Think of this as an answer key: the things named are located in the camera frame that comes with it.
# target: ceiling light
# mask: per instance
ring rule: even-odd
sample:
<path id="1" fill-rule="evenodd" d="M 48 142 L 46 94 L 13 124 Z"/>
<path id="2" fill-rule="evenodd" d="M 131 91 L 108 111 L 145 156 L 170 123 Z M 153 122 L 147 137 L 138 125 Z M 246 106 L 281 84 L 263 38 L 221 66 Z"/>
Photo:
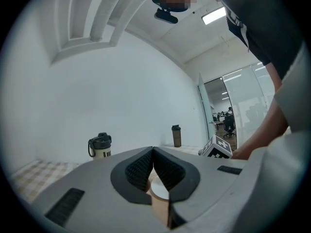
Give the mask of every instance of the ceiling light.
<path id="1" fill-rule="evenodd" d="M 258 71 L 258 70 L 261 70 L 261 69 L 264 69 L 264 68 L 266 68 L 266 67 L 259 67 L 255 71 Z"/>
<path id="2" fill-rule="evenodd" d="M 238 76 L 234 76 L 234 77 L 232 77 L 232 78 L 230 78 L 230 79 L 224 80 L 224 82 L 229 81 L 229 80 L 232 80 L 232 79 L 236 79 L 236 78 L 238 78 L 238 77 L 240 77 L 240 76 L 241 76 L 241 74 L 238 75 Z"/>
<path id="3" fill-rule="evenodd" d="M 202 16 L 202 20 L 205 23 L 205 25 L 208 25 L 209 23 L 224 16 L 225 16 L 225 7 L 222 7 L 220 9 L 213 11 L 212 13 Z"/>
<path id="4" fill-rule="evenodd" d="M 228 75 L 230 75 L 230 74 L 232 74 L 232 73 L 239 72 L 239 71 L 241 71 L 241 70 L 242 70 L 242 69 L 237 70 L 237 71 L 234 71 L 234 72 L 230 72 L 230 73 L 228 73 L 228 74 L 226 74 L 226 75 L 224 75 L 224 76 L 228 76 Z"/>

